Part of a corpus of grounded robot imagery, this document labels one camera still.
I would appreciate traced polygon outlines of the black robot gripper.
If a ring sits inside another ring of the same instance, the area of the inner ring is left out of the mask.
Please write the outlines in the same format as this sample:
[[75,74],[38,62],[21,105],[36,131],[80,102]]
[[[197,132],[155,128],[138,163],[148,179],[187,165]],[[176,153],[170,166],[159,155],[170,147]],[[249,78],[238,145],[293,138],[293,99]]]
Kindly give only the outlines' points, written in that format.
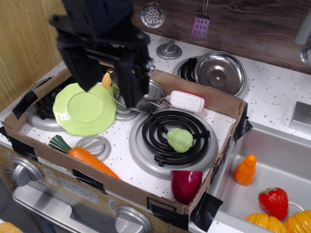
[[[113,43],[138,50],[138,61],[121,59],[115,66],[118,87],[127,108],[134,108],[149,92],[149,75],[143,67],[152,63],[147,45],[150,38],[131,22],[131,0],[64,0],[65,15],[53,15],[50,24],[79,40]],[[88,46],[62,47],[60,54],[72,76],[84,91],[103,77],[102,65],[88,56]]]

